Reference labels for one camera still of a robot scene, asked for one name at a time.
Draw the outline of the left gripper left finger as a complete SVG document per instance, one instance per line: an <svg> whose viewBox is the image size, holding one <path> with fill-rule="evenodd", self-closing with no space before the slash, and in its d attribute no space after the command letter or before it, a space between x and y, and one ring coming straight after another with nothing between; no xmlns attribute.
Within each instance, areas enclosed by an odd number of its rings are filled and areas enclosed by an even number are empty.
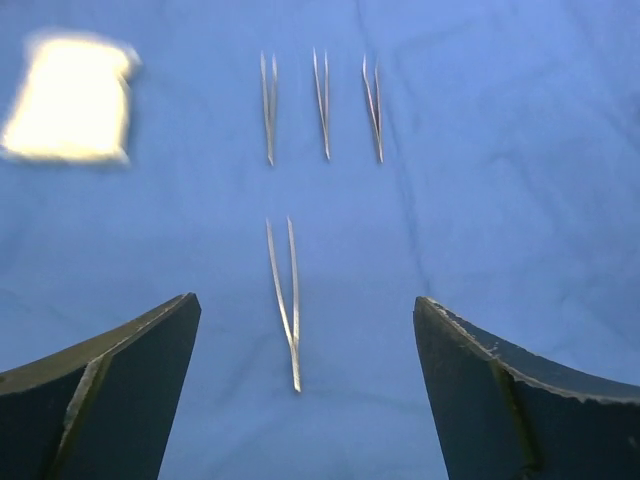
<svg viewBox="0 0 640 480"><path fill-rule="evenodd" d="M201 315L195 294L1 375L4 479L155 479Z"/></svg>

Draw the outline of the blue surgical drape cloth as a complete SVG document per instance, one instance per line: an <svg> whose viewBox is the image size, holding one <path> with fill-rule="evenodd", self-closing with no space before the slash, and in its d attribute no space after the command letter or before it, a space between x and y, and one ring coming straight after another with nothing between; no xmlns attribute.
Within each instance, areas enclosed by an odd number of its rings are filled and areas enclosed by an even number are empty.
<svg viewBox="0 0 640 480"><path fill-rule="evenodd" d="M639 380L635 1L5 1L26 40L135 48L127 167L1 163L1 366L195 293L164 479L443 479L419 296L571 368ZM312 50L329 64L324 153ZM275 165L260 58L278 68ZM379 68L384 163L362 78ZM302 392L288 315L293 222Z"/></svg>

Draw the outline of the white gauze pad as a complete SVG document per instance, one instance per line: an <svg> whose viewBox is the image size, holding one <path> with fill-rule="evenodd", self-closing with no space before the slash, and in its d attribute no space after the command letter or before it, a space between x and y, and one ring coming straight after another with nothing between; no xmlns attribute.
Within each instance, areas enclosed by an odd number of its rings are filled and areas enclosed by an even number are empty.
<svg viewBox="0 0 640 480"><path fill-rule="evenodd" d="M136 50L88 32L48 30L25 45L26 70L1 127L11 160L127 165Z"/></svg>

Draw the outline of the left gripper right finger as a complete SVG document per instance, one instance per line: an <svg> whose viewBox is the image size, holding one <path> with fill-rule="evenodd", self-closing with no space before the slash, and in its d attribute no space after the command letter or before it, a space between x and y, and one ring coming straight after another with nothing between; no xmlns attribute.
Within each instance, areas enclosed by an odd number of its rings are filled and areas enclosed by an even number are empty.
<svg viewBox="0 0 640 480"><path fill-rule="evenodd" d="M639 477L639 389L535 355L419 297L414 330L454 480Z"/></svg>

